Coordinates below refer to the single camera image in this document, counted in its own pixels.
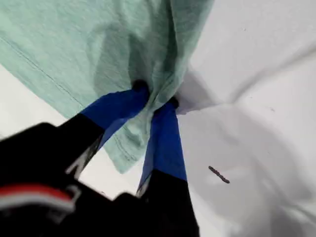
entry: white surface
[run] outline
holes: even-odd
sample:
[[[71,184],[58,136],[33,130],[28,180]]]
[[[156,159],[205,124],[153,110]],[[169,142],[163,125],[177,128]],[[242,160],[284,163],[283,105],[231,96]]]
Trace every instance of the white surface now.
[[[314,0],[215,2],[180,89],[201,236],[316,235],[315,9]],[[40,121],[64,118],[1,68],[0,134]],[[119,175],[101,151],[81,179],[113,198],[135,192],[141,167]]]

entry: red stripe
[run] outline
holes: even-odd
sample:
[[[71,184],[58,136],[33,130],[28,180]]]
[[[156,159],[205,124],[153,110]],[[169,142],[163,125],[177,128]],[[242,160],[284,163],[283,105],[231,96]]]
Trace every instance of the red stripe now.
[[[25,193],[49,195],[58,199],[71,200],[71,197],[67,193],[42,184],[18,184],[0,187],[0,197],[18,194],[22,195]]]

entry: green cloth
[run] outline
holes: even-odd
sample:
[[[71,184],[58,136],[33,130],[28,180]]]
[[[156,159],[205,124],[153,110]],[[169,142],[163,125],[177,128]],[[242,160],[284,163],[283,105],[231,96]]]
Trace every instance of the green cloth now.
[[[147,80],[146,108],[105,145],[125,172],[145,153],[153,111],[179,87],[211,5],[212,0],[2,0],[0,63],[67,118],[104,94]]]

